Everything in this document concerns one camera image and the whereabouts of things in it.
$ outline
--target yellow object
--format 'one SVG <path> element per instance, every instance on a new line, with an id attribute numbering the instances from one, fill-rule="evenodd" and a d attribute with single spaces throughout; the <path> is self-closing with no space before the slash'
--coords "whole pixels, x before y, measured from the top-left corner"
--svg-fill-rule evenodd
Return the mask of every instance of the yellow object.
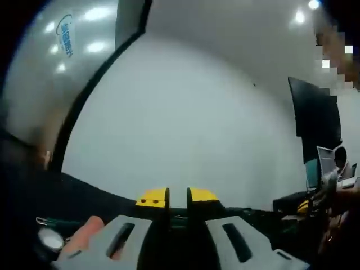
<path id="1" fill-rule="evenodd" d="M 157 188 L 155 190 L 148 190 L 144 195 L 136 201 L 138 206 L 164 208 L 166 205 L 165 194 L 167 188 Z"/>
<path id="2" fill-rule="evenodd" d="M 215 194 L 208 190 L 202 190 L 196 187 L 190 187 L 192 201 L 218 201 Z"/>
<path id="3" fill-rule="evenodd" d="M 303 201 L 298 207 L 298 213 L 306 214 L 309 209 L 309 200 Z"/>

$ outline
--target blue logo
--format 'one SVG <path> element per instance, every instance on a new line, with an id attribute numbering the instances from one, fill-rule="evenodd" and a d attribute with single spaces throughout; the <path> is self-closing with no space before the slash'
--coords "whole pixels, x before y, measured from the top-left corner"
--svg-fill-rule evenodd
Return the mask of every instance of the blue logo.
<path id="1" fill-rule="evenodd" d="M 68 58 L 70 58 L 74 54 L 69 32 L 69 26 L 72 23 L 73 17 L 71 16 L 71 14 L 67 14 L 60 20 L 59 24 L 56 27 L 56 35 L 58 36 L 59 44 L 66 52 Z"/>

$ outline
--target ceiling light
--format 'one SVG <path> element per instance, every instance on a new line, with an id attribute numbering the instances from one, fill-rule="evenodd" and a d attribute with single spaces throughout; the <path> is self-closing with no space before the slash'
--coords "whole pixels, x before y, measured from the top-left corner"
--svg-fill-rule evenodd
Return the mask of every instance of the ceiling light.
<path id="1" fill-rule="evenodd" d="M 66 70 L 65 64 L 60 63 L 56 68 L 56 73 L 63 73 Z"/>
<path id="2" fill-rule="evenodd" d="M 330 67 L 330 60 L 322 60 L 322 67 L 329 68 Z"/>
<path id="3" fill-rule="evenodd" d="M 309 8 L 311 8 L 312 10 L 316 10 L 318 9 L 320 6 L 320 1 L 319 0 L 310 0 L 309 2 Z"/>
<path id="4" fill-rule="evenodd" d="M 58 45 L 55 44 L 55 45 L 51 46 L 49 51 L 52 55 L 56 54 L 59 51 Z"/>
<path id="5" fill-rule="evenodd" d="M 111 11 L 110 11 L 109 8 L 95 7 L 95 8 L 92 8 L 91 10 L 88 10 L 84 14 L 84 18 L 87 21 L 96 21 L 96 20 L 100 20 L 100 19 L 103 19 L 105 17 L 108 17 L 110 12 Z"/>
<path id="6" fill-rule="evenodd" d="M 351 55 L 353 53 L 353 46 L 345 46 L 345 53 Z"/>
<path id="7" fill-rule="evenodd" d="M 100 52 L 105 49 L 104 42 L 94 42 L 86 47 L 87 52 Z"/>
<path id="8" fill-rule="evenodd" d="M 305 15 L 302 11 L 298 10 L 296 15 L 295 15 L 295 21 L 298 24 L 303 24 L 305 22 Z"/>
<path id="9" fill-rule="evenodd" d="M 50 33 L 51 31 L 53 31 L 55 29 L 55 23 L 52 21 L 51 23 L 49 23 L 46 27 L 44 32 L 45 33 Z"/>

